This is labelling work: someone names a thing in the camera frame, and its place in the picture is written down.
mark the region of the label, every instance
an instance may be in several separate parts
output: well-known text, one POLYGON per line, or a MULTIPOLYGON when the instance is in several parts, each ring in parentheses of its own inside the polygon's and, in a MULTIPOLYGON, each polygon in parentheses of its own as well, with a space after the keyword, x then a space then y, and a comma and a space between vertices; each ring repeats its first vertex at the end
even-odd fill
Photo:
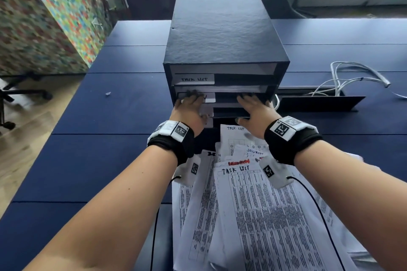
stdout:
POLYGON ((213 85, 214 74, 174 74, 172 85, 213 85))
MULTIPOLYGON (((215 93, 214 92, 203 92, 203 103, 215 103, 215 93)), ((187 96, 186 92, 181 92, 178 94, 179 99, 183 99, 187 96)))

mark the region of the floor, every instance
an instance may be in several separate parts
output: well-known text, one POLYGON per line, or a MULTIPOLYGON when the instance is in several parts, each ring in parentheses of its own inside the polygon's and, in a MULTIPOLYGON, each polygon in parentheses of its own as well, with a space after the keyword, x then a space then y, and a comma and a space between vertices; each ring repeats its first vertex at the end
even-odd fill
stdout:
MULTIPOLYGON (((319 18, 407 17, 407 6, 322 7, 304 8, 319 18)), ((83 76, 52 76, 40 82, 26 81, 19 88, 46 89, 54 95, 51 101, 38 97, 14 96, 6 105, 6 119, 17 127, 0 128, 0 217, 30 170, 66 106, 75 94, 83 76)), ((6 85, 0 79, 0 88, 6 85)))

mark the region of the hand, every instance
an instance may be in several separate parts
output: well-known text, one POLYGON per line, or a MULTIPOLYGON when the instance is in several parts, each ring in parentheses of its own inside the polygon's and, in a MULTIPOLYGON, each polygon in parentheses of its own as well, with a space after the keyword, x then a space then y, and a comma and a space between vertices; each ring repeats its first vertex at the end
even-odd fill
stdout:
POLYGON ((199 115, 199 108, 203 101, 203 95, 197 96, 196 94, 184 98, 182 103, 180 99, 177 99, 170 120, 181 121, 186 124, 194 131, 194 135, 197 137, 201 134, 208 120, 207 115, 203 115, 202 117, 199 115))
POLYGON ((266 132, 267 127, 274 120, 281 118, 274 108, 272 108, 269 101, 264 105, 256 95, 252 97, 243 95, 243 98, 238 96, 237 101, 250 114, 250 119, 237 118, 236 123, 245 127, 257 138, 264 139, 264 132, 266 132))

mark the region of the blue table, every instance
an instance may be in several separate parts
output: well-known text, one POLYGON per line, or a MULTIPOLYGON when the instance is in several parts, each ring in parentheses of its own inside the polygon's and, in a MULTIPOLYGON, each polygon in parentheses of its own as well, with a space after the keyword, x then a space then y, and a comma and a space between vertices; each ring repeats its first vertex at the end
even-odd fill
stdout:
MULTIPOLYGON (((333 61, 365 63, 407 94, 407 20, 315 19, 274 21, 291 60, 281 85, 319 85, 333 61)), ((56 232, 145 148, 148 135, 172 109, 162 61, 170 21, 119 22, 0 220, 2 270, 20 271, 56 232)), ((360 77, 346 69, 342 78, 360 77)), ((407 181, 407 102, 370 82, 357 113, 298 113, 340 149, 407 181)), ((196 152, 219 140, 208 129, 196 152)), ((172 268, 171 192, 161 204, 135 270, 172 268)))

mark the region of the forearm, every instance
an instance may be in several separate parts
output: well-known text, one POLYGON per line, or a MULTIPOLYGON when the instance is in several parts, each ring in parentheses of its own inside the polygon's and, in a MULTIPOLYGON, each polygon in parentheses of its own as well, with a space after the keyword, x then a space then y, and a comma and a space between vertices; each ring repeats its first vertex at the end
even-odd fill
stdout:
POLYGON ((130 270, 176 166, 173 152, 148 147, 78 212, 39 256, 63 256, 83 268, 130 270))
POLYGON ((386 270, 407 265, 407 184, 324 141, 295 165, 345 226, 386 270))

